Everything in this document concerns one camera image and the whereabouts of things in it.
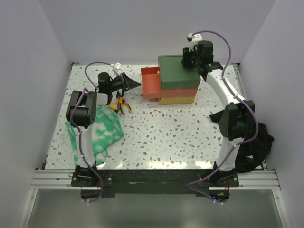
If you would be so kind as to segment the orange black pliers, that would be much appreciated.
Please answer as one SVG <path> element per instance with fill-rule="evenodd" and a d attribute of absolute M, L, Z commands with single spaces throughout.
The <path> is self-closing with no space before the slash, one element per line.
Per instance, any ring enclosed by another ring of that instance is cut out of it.
<path fill-rule="evenodd" d="M 124 99 L 124 92 L 123 91 L 117 91 L 116 93 L 116 105 L 117 105 L 117 110 L 121 112 L 121 114 L 125 115 L 124 111 L 124 106 L 128 108 L 128 111 L 131 113 L 132 109 L 130 105 L 126 102 Z"/>

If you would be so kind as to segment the orange drawer box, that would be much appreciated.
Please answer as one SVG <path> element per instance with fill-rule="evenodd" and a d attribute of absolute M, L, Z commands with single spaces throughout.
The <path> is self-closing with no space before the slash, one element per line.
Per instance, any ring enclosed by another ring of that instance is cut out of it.
<path fill-rule="evenodd" d="M 144 99 L 195 96 L 198 91 L 197 88 L 162 90 L 158 67 L 141 68 L 141 76 Z"/>

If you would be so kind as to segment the yellow handled screwdriver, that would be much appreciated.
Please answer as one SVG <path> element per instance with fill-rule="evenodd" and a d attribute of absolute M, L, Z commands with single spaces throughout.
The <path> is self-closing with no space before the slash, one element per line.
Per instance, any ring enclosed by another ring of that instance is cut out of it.
<path fill-rule="evenodd" d="M 118 109 L 117 109 L 117 106 L 116 106 L 116 105 L 114 105 L 113 103 L 110 103 L 110 104 L 109 104 L 109 107 L 110 107 L 114 112 L 118 113 Z"/>

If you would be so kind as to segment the yellow drawer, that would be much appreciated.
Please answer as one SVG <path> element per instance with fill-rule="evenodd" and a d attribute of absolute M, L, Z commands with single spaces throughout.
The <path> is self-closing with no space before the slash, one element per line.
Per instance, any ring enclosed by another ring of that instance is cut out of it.
<path fill-rule="evenodd" d="M 191 104 L 194 102 L 195 96 L 183 96 L 183 97 L 167 97 L 160 98 L 160 105 L 180 105 L 180 104 Z"/>

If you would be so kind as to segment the green white cloth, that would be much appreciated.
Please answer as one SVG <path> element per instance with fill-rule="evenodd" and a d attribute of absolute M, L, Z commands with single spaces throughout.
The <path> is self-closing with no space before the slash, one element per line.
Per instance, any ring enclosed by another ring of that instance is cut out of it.
<path fill-rule="evenodd" d="M 78 131 L 72 127 L 70 122 L 66 122 L 68 134 L 72 146 L 75 165 L 85 165 L 78 149 Z M 92 147 L 95 156 L 96 165 L 100 166 L 105 163 L 105 159 L 109 156 L 109 147 L 123 138 L 119 118 L 110 107 L 98 106 L 96 108 L 96 118 L 92 125 Z"/>

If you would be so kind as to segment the green drawer box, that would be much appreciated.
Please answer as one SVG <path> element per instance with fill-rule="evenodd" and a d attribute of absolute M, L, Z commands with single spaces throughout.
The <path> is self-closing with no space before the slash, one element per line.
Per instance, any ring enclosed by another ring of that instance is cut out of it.
<path fill-rule="evenodd" d="M 158 56 L 161 90 L 198 88 L 201 82 L 196 69 L 184 69 L 182 55 Z"/>

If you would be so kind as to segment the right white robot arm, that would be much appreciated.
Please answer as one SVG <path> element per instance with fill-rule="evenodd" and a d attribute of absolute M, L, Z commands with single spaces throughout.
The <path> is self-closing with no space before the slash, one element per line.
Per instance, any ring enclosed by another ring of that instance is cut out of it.
<path fill-rule="evenodd" d="M 183 49 L 184 69 L 196 69 L 202 79 L 214 90 L 223 110 L 210 115 L 219 118 L 218 126 L 223 137 L 221 149 L 214 163 L 213 171 L 203 181 L 211 181 L 221 187 L 230 180 L 237 181 L 235 160 L 245 138 L 254 130 L 252 116 L 255 105 L 246 101 L 224 76 L 224 67 L 214 61 L 213 43 L 197 38 L 191 39 L 189 48 Z"/>

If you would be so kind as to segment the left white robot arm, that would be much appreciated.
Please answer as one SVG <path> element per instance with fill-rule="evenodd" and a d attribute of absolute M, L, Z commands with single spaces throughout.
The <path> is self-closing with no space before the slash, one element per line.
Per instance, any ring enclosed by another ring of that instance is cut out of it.
<path fill-rule="evenodd" d="M 141 86 L 124 72 L 115 78 L 102 72 L 97 79 L 93 91 L 72 92 L 66 111 L 75 164 L 85 168 L 103 163 L 107 148 L 124 136 L 118 119 L 127 104 L 124 93 Z"/>

